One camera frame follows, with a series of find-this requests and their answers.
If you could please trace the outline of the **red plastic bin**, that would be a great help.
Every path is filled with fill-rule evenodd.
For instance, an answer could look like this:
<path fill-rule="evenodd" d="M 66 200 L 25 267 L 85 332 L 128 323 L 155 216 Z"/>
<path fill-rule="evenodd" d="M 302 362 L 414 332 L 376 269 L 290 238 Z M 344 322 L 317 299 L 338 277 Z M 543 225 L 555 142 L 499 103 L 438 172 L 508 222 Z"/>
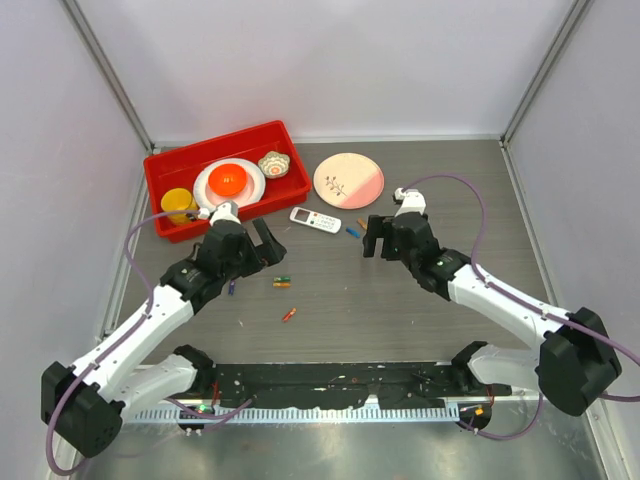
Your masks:
<path fill-rule="evenodd" d="M 300 204 L 311 190 L 279 120 L 149 156 L 144 171 L 153 213 L 233 201 L 249 220 Z"/>

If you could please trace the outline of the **pink beige plate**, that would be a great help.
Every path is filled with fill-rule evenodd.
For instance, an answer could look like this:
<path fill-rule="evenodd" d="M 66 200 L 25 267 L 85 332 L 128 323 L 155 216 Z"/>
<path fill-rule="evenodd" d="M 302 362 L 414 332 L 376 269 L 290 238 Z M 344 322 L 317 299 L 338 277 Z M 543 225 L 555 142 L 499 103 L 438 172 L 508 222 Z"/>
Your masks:
<path fill-rule="evenodd" d="M 382 194 L 385 178 L 379 165 L 357 153 L 324 159 L 313 175 L 313 188 L 327 204 L 339 209 L 364 208 Z"/>

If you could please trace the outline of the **small patterned flower bowl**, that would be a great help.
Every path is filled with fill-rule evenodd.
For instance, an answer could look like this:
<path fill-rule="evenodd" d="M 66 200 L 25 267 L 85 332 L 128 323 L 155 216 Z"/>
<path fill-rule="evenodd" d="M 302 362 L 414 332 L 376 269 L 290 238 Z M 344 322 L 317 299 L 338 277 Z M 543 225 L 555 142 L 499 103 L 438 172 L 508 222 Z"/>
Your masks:
<path fill-rule="evenodd" d="M 258 161 L 257 165 L 267 179 L 278 179 L 288 174 L 290 162 L 287 154 L 270 151 Z"/>

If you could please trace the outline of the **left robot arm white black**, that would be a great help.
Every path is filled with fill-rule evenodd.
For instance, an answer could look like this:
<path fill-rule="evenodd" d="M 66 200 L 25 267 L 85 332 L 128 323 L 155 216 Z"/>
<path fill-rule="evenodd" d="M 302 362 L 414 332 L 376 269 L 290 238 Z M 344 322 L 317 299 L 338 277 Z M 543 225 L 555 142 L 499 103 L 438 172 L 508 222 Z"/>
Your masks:
<path fill-rule="evenodd" d="M 110 336 L 71 365 L 52 363 L 41 377 L 46 439 L 55 435 L 93 458 L 116 438 L 124 422 L 175 394 L 205 397 L 214 363 L 183 345 L 145 372 L 136 369 L 161 341 L 192 319 L 223 287 L 280 263 L 286 248 L 263 219 L 253 223 L 255 244 L 235 220 L 216 220 L 192 253 L 171 265 L 147 300 Z"/>

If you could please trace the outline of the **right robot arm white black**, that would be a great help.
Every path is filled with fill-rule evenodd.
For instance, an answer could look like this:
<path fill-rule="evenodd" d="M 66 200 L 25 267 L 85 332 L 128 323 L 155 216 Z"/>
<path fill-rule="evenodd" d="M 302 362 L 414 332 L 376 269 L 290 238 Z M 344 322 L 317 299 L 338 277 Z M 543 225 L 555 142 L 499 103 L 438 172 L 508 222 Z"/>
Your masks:
<path fill-rule="evenodd" d="M 568 312 L 492 279 L 465 254 L 441 247 L 427 215 L 370 216 L 364 256 L 373 256 L 377 247 L 383 259 L 401 262 L 422 289 L 480 313 L 526 344 L 524 350 L 486 342 L 466 347 L 451 371 L 460 393 L 509 385 L 537 391 L 562 412 L 580 416 L 621 375 L 595 312 Z"/>

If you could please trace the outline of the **orange bowl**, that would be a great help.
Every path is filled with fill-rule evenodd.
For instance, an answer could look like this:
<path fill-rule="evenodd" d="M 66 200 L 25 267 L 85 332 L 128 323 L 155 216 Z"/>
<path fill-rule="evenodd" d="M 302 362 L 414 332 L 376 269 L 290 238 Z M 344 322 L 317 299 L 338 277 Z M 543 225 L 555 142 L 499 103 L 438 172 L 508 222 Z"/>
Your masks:
<path fill-rule="evenodd" d="M 234 197 L 245 189 L 247 178 L 247 172 L 242 166 L 235 163 L 220 164 L 209 174 L 208 187 L 220 197 Z"/>

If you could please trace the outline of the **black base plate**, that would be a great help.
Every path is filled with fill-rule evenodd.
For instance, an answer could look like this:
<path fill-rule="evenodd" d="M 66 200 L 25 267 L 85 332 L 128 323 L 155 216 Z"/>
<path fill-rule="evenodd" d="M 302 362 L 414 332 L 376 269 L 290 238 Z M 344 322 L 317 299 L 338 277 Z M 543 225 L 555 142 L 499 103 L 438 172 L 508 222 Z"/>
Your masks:
<path fill-rule="evenodd" d="M 458 366 L 434 362 L 217 364 L 176 400 L 217 399 L 222 407 L 358 409 L 369 396 L 382 409 L 439 407 L 446 397 L 509 396 L 507 385 L 484 385 Z"/>

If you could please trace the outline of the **yellow mug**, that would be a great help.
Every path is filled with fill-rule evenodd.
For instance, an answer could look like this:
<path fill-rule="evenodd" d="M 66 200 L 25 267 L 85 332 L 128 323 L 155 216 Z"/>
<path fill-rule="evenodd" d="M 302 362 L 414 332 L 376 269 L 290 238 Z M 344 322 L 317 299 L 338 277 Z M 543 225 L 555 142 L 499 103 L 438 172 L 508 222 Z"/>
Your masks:
<path fill-rule="evenodd" d="M 168 190 L 161 199 L 161 209 L 164 212 L 176 211 L 176 214 L 168 216 L 175 226 L 190 224 L 197 219 L 198 205 L 192 192 L 186 188 Z"/>

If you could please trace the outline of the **red battery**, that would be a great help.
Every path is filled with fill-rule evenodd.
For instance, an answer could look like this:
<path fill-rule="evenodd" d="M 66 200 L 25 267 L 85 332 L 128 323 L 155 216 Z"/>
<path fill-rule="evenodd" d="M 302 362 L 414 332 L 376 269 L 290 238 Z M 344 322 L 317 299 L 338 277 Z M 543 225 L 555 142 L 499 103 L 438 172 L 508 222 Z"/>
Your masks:
<path fill-rule="evenodd" d="M 297 309 L 296 308 L 292 308 L 291 310 L 289 310 L 285 316 L 282 318 L 282 322 L 283 323 L 287 323 L 291 320 L 291 318 L 296 314 Z"/>

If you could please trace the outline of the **white remote control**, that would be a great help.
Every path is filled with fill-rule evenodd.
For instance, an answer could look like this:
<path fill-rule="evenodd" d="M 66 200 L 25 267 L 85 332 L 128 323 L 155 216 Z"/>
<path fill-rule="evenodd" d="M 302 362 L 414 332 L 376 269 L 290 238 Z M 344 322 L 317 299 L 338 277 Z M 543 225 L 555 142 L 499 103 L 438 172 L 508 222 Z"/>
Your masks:
<path fill-rule="evenodd" d="M 303 207 L 294 207 L 290 212 L 289 220 L 329 234 L 337 234 L 342 227 L 340 219 Z"/>

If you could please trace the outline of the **white paper plate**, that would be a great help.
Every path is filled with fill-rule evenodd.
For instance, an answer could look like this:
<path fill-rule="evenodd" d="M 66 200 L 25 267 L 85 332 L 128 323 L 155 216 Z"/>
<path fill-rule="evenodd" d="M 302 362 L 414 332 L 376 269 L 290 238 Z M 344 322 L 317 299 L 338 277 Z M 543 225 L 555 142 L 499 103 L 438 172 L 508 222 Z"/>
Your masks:
<path fill-rule="evenodd" d="M 247 172 L 248 178 L 245 189 L 234 197 L 220 197 L 212 193 L 208 187 L 208 176 L 213 168 L 225 163 L 235 163 L 240 165 Z M 192 192 L 199 207 L 213 209 L 222 202 L 234 201 L 238 208 L 242 208 L 259 202 L 264 195 L 265 189 L 266 177 L 256 164 L 241 158 L 228 158 L 215 161 L 205 167 L 196 177 Z"/>

